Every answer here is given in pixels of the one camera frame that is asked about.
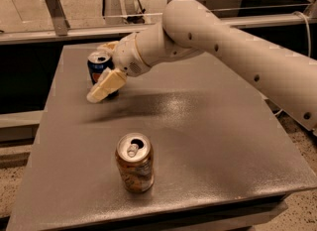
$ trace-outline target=table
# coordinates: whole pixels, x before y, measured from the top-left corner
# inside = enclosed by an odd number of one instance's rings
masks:
[[[86,58],[98,45],[63,49],[9,231],[225,230],[269,221],[285,196],[317,187],[259,93],[210,55],[160,64],[88,103]],[[155,150],[143,194],[125,190],[115,162],[131,132]]]

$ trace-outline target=can lid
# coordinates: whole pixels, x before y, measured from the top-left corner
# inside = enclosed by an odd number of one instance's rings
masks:
[[[141,133],[130,133],[124,136],[118,143],[119,156],[130,163],[139,162],[151,149],[149,139]]]
[[[88,60],[93,63],[103,63],[111,58],[111,55],[105,51],[93,52],[89,55]]]

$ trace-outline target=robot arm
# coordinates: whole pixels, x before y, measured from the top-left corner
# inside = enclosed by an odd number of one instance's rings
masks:
[[[113,62],[138,76],[197,51],[218,58],[307,130],[317,128],[317,61],[224,25],[195,0],[172,0],[161,23],[120,41]]]

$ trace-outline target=white cable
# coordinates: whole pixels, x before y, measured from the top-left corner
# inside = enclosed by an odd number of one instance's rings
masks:
[[[306,24],[306,30],[307,30],[307,39],[308,39],[308,57],[311,57],[311,36],[310,36],[310,28],[309,28],[309,23],[307,20],[307,16],[303,14],[302,12],[294,12],[295,15],[299,16],[305,21]]]

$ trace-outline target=soda can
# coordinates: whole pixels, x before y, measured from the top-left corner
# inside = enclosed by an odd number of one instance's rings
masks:
[[[124,136],[116,149],[116,161],[127,190],[140,193],[154,183],[154,151],[150,140],[141,133]]]
[[[104,71],[107,67],[111,69],[114,67],[112,57],[106,51],[96,51],[91,53],[88,57],[87,65],[93,84],[98,81],[102,71]]]

